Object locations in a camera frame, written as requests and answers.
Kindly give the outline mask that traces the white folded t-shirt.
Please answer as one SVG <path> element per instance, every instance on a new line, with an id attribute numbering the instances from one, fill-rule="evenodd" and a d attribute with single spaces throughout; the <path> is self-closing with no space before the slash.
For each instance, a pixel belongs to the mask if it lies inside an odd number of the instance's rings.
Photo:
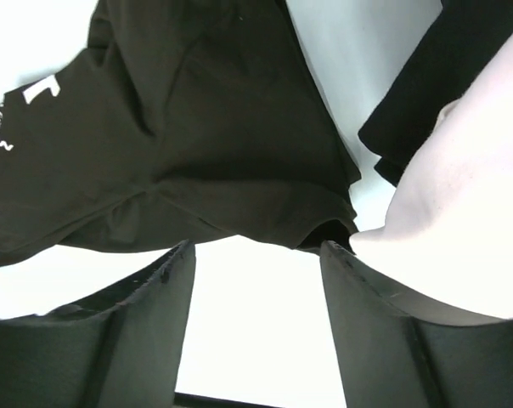
<path id="1" fill-rule="evenodd" d="M 513 319 L 513 34 L 442 109 L 384 224 L 350 244 L 364 264 L 429 298 Z"/>

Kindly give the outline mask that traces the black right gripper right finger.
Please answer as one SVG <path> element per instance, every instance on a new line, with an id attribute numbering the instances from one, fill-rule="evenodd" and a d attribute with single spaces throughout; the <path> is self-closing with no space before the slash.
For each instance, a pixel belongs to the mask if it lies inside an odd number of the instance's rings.
<path id="1" fill-rule="evenodd" d="M 513 320 L 441 303 L 325 242 L 324 293 L 350 407 L 513 407 Z"/>

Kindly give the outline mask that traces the black folded t-shirt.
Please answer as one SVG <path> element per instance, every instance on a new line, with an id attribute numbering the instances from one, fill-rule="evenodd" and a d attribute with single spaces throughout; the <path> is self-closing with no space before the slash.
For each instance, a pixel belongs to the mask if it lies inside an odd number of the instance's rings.
<path id="1" fill-rule="evenodd" d="M 431 134 L 439 111 L 458 99 L 513 33 L 513 1 L 444 1 L 382 101 L 358 132 L 379 157 L 375 171 L 397 185 Z"/>

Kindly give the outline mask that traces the black t-shirt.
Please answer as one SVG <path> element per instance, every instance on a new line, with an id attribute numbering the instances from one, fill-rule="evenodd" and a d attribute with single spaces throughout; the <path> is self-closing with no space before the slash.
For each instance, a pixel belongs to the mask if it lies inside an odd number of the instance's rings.
<path id="1" fill-rule="evenodd" d="M 379 157 L 375 171 L 397 185 L 431 134 L 439 111 L 458 99 L 513 33 L 513 1 L 444 1 L 382 101 L 358 132 Z"/>
<path id="2" fill-rule="evenodd" d="M 101 1 L 87 46 L 0 103 L 0 267 L 55 245 L 242 235 L 318 252 L 360 177 L 283 1 Z"/>

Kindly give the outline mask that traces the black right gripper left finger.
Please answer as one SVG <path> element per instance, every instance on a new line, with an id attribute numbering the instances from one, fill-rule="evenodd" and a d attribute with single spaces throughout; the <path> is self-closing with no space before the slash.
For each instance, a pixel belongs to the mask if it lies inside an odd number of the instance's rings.
<path id="1" fill-rule="evenodd" d="M 0 407 L 170 407 L 195 276 L 188 241 L 43 316 L 0 320 Z"/>

